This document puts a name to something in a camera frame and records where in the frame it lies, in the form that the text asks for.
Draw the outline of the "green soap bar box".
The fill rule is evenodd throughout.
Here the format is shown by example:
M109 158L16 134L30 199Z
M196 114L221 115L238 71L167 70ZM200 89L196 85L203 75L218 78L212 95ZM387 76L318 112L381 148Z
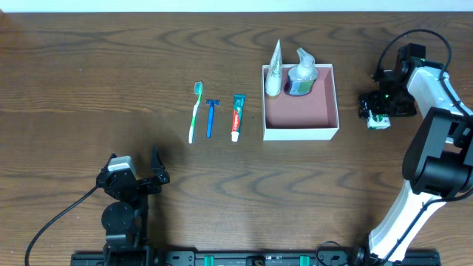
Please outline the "green soap bar box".
M391 126L388 115L371 115L367 120L368 129L387 129Z

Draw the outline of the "clear soap pump bottle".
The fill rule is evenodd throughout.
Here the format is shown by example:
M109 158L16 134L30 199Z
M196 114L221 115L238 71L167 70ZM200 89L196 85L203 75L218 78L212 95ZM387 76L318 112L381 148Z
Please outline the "clear soap pump bottle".
M319 76L315 67L315 58L301 47L297 49L299 64L288 71L284 88L286 95L299 97L308 95L312 85Z

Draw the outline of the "white lotion tube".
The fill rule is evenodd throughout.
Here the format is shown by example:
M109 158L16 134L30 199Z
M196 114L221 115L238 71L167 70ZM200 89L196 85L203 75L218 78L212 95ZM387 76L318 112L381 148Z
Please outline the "white lotion tube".
M280 41L273 52L265 80L265 93L270 97L280 94L282 88L282 51Z

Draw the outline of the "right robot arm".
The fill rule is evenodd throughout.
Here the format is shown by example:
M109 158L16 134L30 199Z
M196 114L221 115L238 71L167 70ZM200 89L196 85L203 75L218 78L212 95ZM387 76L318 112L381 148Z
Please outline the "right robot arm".
M393 70L377 67L379 88L359 97L359 116L369 129L391 117L423 117L404 155L401 192L354 265L401 265L416 234L448 202L472 195L472 111L457 96L442 63L428 61L426 48L398 50Z

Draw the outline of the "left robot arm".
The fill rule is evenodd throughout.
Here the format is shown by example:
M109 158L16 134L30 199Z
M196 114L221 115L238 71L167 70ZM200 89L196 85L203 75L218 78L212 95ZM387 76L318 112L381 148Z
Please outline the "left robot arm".
M152 177L138 179L130 156L112 154L96 178L96 185L116 201L103 212L106 246L115 249L139 248L147 242L148 196L159 194L170 176L157 147L152 149Z

